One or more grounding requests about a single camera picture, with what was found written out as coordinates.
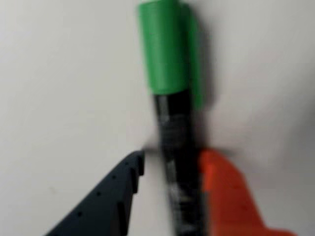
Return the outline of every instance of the orange object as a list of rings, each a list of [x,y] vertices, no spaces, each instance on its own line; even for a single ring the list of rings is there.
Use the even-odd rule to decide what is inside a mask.
[[[264,225],[242,174],[219,152],[202,151],[200,166],[211,236],[294,236]]]

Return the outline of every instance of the white background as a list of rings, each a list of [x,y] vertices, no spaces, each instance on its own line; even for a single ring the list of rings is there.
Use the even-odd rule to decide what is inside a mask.
[[[155,145],[136,4],[0,1],[1,236],[45,234],[125,154]],[[268,226],[314,236],[315,2],[192,6],[210,44],[207,145],[246,174]],[[129,235],[168,236],[159,160],[146,165]]]

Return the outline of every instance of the dark blue plastic piece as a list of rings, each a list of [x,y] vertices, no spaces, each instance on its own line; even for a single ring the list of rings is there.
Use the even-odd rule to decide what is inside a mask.
[[[46,236],[127,235],[132,195],[143,174],[144,152],[129,154]]]

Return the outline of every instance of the hole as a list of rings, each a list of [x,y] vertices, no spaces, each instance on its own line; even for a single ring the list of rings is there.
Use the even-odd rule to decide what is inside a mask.
[[[139,168],[139,175],[144,175],[144,160],[141,156],[138,156],[138,168]]]
[[[118,218],[119,218],[119,226],[121,235],[127,235],[128,227],[127,227],[127,219],[126,219],[126,211],[124,204],[122,202],[118,202]]]
[[[130,172],[131,172],[131,184],[132,184],[133,193],[137,193],[138,192],[138,185],[137,185],[136,170],[134,168],[131,168]]]

